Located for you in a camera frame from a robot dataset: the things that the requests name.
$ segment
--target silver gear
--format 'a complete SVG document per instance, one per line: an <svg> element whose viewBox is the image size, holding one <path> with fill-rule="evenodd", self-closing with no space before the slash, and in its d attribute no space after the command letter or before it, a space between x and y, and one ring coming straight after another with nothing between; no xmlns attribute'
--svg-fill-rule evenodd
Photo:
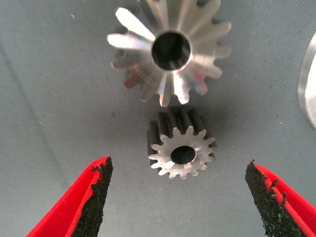
<svg viewBox="0 0 316 237"><path fill-rule="evenodd" d="M217 58L230 55L228 46L218 39L231 29L230 22L214 24L221 0L205 6L197 0L139 0L141 12L135 16L118 8L116 17L128 29L126 34L108 35L113 47L123 49L112 65L129 70L126 88L142 85L141 100L147 102L154 94L166 107L172 95L181 104L189 101L189 91L203 95L208 91L206 77L218 79L222 70L214 65Z"/></svg>
<svg viewBox="0 0 316 237"><path fill-rule="evenodd" d="M207 162L215 160L215 138L210 135L206 122L195 109L168 108L159 113L158 121L151 121L148 132L148 155L151 168L160 169L159 175L169 173L174 179L180 175L198 175Z"/></svg>

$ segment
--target hole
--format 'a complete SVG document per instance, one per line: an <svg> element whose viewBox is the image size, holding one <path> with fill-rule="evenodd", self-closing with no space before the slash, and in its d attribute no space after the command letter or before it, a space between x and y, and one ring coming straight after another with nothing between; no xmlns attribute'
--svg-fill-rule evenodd
<svg viewBox="0 0 316 237"><path fill-rule="evenodd" d="M196 157L196 152L192 147L188 146L178 147L171 153L171 159L176 164L190 163L194 157Z"/></svg>
<svg viewBox="0 0 316 237"><path fill-rule="evenodd" d="M189 42L178 33L165 33L153 45L155 63L162 69L172 71L184 66L191 53Z"/></svg>

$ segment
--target gray cloth background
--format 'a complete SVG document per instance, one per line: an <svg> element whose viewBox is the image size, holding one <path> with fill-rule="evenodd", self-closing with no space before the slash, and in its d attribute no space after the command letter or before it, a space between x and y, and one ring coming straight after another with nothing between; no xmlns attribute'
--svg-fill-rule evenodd
<svg viewBox="0 0 316 237"><path fill-rule="evenodd" d="M114 172L99 236L264 236L244 180L252 159L316 205L316 131L297 98L315 0L222 1L216 19L233 28L221 43L233 52L217 61L221 79L190 100L219 150L185 181L158 176L147 159L158 98L141 102L139 88L124 89L125 72L110 66L115 9L135 3L0 1L0 235L27 234L105 155Z"/></svg>

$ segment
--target small gear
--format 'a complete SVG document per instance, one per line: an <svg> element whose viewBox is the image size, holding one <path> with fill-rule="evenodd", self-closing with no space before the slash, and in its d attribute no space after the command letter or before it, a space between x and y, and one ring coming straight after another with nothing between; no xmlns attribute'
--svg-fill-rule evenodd
<svg viewBox="0 0 316 237"><path fill-rule="evenodd" d="M181 104L189 101L189 91L208 91L206 77L218 79L222 70L217 58L228 57L231 49L218 39L231 29L230 22L212 23L221 1L198 6L197 0L139 0L141 12L134 15L118 8L116 17L128 29L126 34L108 35L113 47L125 51L112 65L129 70L126 88L142 85L141 100L154 94L160 105L168 106L176 95Z"/></svg>
<svg viewBox="0 0 316 237"><path fill-rule="evenodd" d="M169 173L170 179L197 176L198 169L205 170L206 163L215 160L215 149L215 138L195 109L168 108L167 113L159 113L158 121L150 123L148 155L151 168L160 169L159 175Z"/></svg>

